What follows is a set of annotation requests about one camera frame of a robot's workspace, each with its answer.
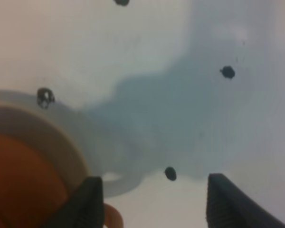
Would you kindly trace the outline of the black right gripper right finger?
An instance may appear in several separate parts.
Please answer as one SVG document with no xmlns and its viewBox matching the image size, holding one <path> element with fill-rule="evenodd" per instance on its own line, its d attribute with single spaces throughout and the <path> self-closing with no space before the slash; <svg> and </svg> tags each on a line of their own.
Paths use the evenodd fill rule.
<svg viewBox="0 0 285 228">
<path fill-rule="evenodd" d="M 206 221 L 209 228 L 285 228 L 221 173 L 208 176 Z"/>
</svg>

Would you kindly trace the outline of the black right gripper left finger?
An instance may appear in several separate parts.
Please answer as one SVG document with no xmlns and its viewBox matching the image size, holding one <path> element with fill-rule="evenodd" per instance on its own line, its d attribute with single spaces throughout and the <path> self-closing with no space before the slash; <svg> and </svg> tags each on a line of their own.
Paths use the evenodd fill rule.
<svg viewBox="0 0 285 228">
<path fill-rule="evenodd" d="M 102 228 L 105 223 L 103 182 L 87 177 L 43 228 Z"/>
</svg>

